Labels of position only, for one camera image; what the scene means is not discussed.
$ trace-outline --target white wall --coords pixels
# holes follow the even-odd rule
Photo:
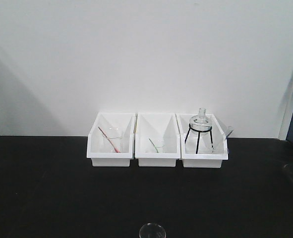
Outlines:
[[[0,135],[206,107],[277,138],[292,69],[293,0],[0,0]]]

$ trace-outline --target storage bin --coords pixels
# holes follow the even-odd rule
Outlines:
[[[176,166],[180,138],[175,114],[138,113],[135,157],[139,166]]]
[[[93,166],[130,165],[135,120],[132,113],[98,113],[87,143],[87,158]]]
[[[185,144],[185,138],[189,129],[189,119],[194,115],[176,114],[180,131],[180,148],[183,166],[187,168],[220,168],[222,160],[228,159],[227,140],[222,141],[217,148],[212,149],[208,132],[201,133],[199,150],[198,154],[196,154],[198,133],[190,131],[187,143]],[[207,114],[206,116],[212,121],[213,141],[216,143],[225,139],[224,132],[215,116],[213,114]]]

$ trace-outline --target black countertop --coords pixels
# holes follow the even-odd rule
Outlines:
[[[0,237],[293,238],[293,146],[229,139],[220,169],[97,168],[85,137],[0,137]]]

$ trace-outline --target glass flask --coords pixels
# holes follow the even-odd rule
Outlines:
[[[212,126],[211,120],[206,116],[205,108],[200,108],[199,114],[191,117],[189,120],[189,124],[192,129],[199,131],[207,131]]]

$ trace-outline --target glass beaker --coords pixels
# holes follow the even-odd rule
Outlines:
[[[98,127],[103,136],[102,151],[106,153],[121,153],[123,150],[123,131],[116,127]]]
[[[156,223],[147,223],[141,227],[139,236],[140,238],[166,238],[166,232]]]
[[[147,152],[149,153],[164,153],[164,141],[162,138],[148,138],[152,147]]]

